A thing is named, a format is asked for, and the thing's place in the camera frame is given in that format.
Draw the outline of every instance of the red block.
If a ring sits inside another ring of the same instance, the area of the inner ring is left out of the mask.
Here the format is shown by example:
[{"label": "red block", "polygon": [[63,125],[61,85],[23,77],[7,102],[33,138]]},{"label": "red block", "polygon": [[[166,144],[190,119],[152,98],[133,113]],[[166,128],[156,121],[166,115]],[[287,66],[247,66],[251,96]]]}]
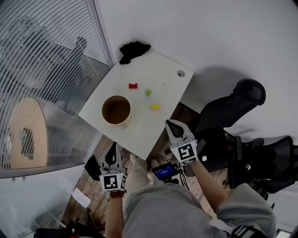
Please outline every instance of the red block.
[{"label": "red block", "polygon": [[138,88],[138,84],[129,84],[129,88],[130,89],[137,89]]}]

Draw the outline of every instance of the screen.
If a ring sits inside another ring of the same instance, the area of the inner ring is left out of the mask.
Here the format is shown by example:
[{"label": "screen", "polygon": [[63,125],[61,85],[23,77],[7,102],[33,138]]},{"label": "screen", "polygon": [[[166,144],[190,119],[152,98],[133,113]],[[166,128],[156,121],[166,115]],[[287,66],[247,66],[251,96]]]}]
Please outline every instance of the screen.
[{"label": "screen", "polygon": [[155,175],[159,179],[163,179],[164,177],[168,177],[168,176],[171,177],[172,175],[175,175],[175,172],[172,167],[167,167],[167,168],[161,169],[159,171],[156,171]]}]

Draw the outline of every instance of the leg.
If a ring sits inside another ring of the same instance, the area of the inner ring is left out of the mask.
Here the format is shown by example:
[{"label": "leg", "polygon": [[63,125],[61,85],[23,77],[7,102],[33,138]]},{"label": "leg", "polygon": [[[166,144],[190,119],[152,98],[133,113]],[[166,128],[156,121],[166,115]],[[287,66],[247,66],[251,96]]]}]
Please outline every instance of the leg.
[{"label": "leg", "polygon": [[152,160],[151,160],[151,169],[148,171],[148,178],[149,178],[149,180],[150,180],[150,184],[152,184],[152,185],[160,185],[160,184],[163,184],[163,182],[160,181],[160,180],[155,176],[155,174],[152,172],[152,169],[153,169],[153,168],[156,168],[156,167],[158,167],[158,166],[159,166],[159,164],[158,164],[157,160],[156,160],[156,159],[152,159]]},{"label": "leg", "polygon": [[124,195],[123,205],[131,193],[137,192],[149,184],[146,161],[141,158],[136,158],[134,154],[130,154],[130,159],[133,164],[125,182],[127,193]]}]

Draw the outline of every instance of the paper cup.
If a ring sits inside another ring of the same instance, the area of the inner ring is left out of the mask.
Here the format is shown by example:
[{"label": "paper cup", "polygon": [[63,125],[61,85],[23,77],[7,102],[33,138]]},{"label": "paper cup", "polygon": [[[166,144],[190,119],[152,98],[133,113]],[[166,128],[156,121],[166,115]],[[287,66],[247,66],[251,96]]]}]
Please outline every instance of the paper cup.
[{"label": "paper cup", "polygon": [[112,96],[102,106],[102,116],[106,122],[115,128],[124,129],[132,118],[129,101],[123,96]]}]

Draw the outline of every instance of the wooden floor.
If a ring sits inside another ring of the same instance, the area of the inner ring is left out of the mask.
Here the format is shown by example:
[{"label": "wooden floor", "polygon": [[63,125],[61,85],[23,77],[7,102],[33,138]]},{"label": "wooden floor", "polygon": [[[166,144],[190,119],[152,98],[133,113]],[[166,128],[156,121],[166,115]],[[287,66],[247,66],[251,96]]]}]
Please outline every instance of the wooden floor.
[{"label": "wooden floor", "polygon": [[[174,111],[171,119],[176,119],[181,122],[187,123],[192,118],[197,117],[197,114],[185,109],[184,107],[178,105]],[[103,136],[99,141],[94,155],[98,159],[105,149],[113,143],[112,140]],[[169,147],[170,141],[168,139],[167,133],[164,130],[161,133],[157,143],[152,149],[150,155],[147,158],[147,161],[150,159],[157,159],[157,161],[162,164],[165,163],[165,159],[171,160],[172,163],[176,163],[175,157],[172,154],[165,155],[164,151]],[[129,159],[130,152],[124,148],[121,148],[121,154],[123,157],[123,165],[128,168],[128,173],[131,167],[131,161]],[[212,176],[221,184],[224,180],[227,179],[227,170],[220,170],[212,173]],[[203,209],[209,213],[211,216],[215,217],[214,212],[210,208],[207,200],[202,194],[202,190],[196,180],[196,177],[186,177],[186,181],[189,189],[193,192],[195,197],[200,201]],[[94,181],[87,173],[86,170],[82,173],[78,183],[78,189],[80,189],[87,197],[91,199],[91,204],[89,209],[91,210],[90,216],[93,220],[95,227],[105,226],[105,213],[108,207],[108,193],[103,192],[101,184],[99,181]],[[80,219],[80,222],[87,224],[87,212],[86,210],[77,203],[73,198],[70,199],[67,208],[64,212],[62,221],[68,224],[70,221],[75,221],[77,218]]]}]

